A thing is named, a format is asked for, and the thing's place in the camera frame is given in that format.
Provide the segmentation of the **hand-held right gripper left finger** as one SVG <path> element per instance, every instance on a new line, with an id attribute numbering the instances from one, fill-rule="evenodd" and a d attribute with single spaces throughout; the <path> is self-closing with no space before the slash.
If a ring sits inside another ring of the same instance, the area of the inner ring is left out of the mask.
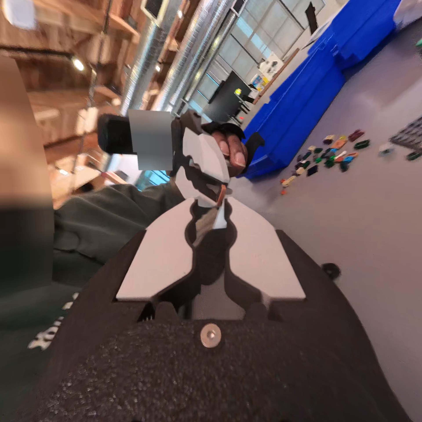
<path id="1" fill-rule="evenodd" d="M 117 301 L 170 302 L 177 309 L 193 301 L 200 290 L 195 253 L 187 238 L 194 203 L 194 199 L 186 199 L 148 226 L 116 294 Z"/>

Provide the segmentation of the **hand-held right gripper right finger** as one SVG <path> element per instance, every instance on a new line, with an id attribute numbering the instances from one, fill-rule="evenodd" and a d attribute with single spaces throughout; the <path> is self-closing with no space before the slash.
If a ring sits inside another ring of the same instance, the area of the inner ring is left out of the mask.
<path id="1" fill-rule="evenodd" d="M 236 199 L 226 200 L 224 290 L 247 311 L 260 303 L 304 301 L 305 292 L 274 226 Z"/>

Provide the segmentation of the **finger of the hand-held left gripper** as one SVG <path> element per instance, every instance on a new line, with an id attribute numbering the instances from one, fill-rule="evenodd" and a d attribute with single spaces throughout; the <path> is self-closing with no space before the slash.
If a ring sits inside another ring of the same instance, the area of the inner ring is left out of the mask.
<path id="1" fill-rule="evenodd" d="M 185 171 L 177 171 L 176 186 L 185 199 L 193 198 L 197 200 L 201 208 L 219 208 L 220 204 L 215 200 L 201 193 L 193 185 L 193 182 L 187 179 Z"/>
<path id="2" fill-rule="evenodd" d="M 216 140 L 208 134 L 196 134 L 185 128 L 182 152 L 194 168 L 223 184 L 229 183 L 228 166 Z"/>

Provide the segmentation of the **grey desk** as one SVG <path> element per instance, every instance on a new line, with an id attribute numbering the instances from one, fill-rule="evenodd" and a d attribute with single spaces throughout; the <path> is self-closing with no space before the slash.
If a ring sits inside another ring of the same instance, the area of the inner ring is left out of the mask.
<path id="1" fill-rule="evenodd" d="M 379 156 L 388 139 L 421 116 L 421 19 L 346 71 L 346 83 L 307 139 L 365 132 L 370 145 L 342 172 L 300 176 L 280 195 L 274 176 L 234 182 L 236 199 L 282 229 L 317 263 L 333 262 L 335 284 L 375 349 L 412 421 L 421 421 L 421 158 Z"/>

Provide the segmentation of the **person's left hand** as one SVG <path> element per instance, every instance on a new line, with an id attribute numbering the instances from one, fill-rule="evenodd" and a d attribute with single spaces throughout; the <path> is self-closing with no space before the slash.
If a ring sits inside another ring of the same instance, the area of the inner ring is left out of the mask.
<path id="1" fill-rule="evenodd" d="M 211 132 L 222 151 L 228 167 L 229 176 L 237 177 L 246 169 L 248 152 L 236 129 L 217 129 Z"/>

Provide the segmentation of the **black round toy plate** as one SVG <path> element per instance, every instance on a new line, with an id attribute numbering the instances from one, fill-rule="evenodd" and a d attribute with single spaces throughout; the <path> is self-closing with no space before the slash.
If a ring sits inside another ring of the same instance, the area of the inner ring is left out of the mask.
<path id="1" fill-rule="evenodd" d="M 332 263 L 332 262 L 328 262 L 328 263 L 324 263 L 321 265 L 321 270 L 330 278 L 330 280 L 335 281 L 337 280 L 340 275 L 341 275 L 341 270 L 340 268 Z"/>

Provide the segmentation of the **white glasses box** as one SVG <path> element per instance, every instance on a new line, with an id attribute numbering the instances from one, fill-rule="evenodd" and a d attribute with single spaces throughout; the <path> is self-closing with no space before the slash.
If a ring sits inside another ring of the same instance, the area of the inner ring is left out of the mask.
<path id="1" fill-rule="evenodd" d="M 271 80 L 283 65 L 283 61 L 274 52 L 271 52 L 270 55 L 260 63 L 259 72 L 268 80 Z"/>

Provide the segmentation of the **wooden side table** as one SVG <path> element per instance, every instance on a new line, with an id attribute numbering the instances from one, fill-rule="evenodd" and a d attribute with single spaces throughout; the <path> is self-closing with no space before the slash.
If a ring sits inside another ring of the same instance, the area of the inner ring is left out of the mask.
<path id="1" fill-rule="evenodd" d="M 295 58 L 295 56 L 299 53 L 300 49 L 296 48 L 293 53 L 288 57 L 288 59 L 283 63 L 282 67 L 272 76 L 271 80 L 267 82 L 267 84 L 264 86 L 263 90 L 259 92 L 257 97 L 253 101 L 253 105 L 255 105 L 261 97 L 267 92 L 267 90 L 271 87 L 272 83 L 275 82 L 277 77 L 280 76 L 280 74 L 284 71 L 284 69 L 290 64 L 290 62 Z"/>

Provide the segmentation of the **scattered small toy bricks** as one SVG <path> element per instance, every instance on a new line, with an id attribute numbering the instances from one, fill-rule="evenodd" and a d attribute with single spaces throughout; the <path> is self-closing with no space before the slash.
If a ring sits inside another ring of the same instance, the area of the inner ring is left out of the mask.
<path id="1" fill-rule="evenodd" d="M 359 152 L 368 148 L 370 139 L 365 139 L 365 132 L 357 129 L 350 135 L 328 135 L 322 141 L 322 147 L 309 146 L 306 153 L 296 157 L 292 175 L 280 180 L 280 195 L 287 194 L 287 189 L 300 176 L 311 177 L 321 168 L 337 167 L 342 173 L 349 170 L 351 163 L 359 156 Z"/>

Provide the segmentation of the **person's green hoodie torso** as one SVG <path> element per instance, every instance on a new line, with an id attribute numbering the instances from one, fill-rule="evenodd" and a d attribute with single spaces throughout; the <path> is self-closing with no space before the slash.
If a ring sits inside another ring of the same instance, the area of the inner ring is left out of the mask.
<path id="1" fill-rule="evenodd" d="M 105 264 L 76 251 L 53 252 L 52 273 L 14 269 L 1 275 L 0 413 L 10 421 L 49 359 L 67 306 Z"/>

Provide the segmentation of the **grey toy baseplate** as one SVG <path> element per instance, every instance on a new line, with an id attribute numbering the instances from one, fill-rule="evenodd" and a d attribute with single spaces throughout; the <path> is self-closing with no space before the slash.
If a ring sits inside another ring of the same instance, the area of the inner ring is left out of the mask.
<path id="1" fill-rule="evenodd" d="M 422 117 L 415 119 L 405 128 L 389 138 L 389 142 L 408 148 L 412 151 L 422 152 Z"/>

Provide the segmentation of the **black wall screen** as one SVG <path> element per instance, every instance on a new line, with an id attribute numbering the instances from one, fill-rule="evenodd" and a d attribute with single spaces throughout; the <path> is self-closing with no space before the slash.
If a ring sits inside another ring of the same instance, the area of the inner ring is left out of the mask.
<path id="1" fill-rule="evenodd" d="M 203 108 L 203 113 L 215 121 L 227 121 L 240 109 L 238 96 L 251 93 L 251 88 L 234 71 L 222 81 L 211 99 Z"/>

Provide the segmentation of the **silver ceiling duct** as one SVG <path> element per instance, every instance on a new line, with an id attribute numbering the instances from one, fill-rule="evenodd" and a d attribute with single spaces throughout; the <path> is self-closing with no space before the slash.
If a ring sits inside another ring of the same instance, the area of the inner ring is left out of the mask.
<path id="1" fill-rule="evenodd" d="M 227 19 L 238 16 L 235 4 L 230 0 L 199 1 L 153 111 L 179 114 L 189 103 L 219 49 L 228 29 Z"/>
<path id="2" fill-rule="evenodd" d="M 141 1 L 139 40 L 129 56 L 120 115 L 149 108 L 179 52 L 199 5 L 197 0 Z"/>

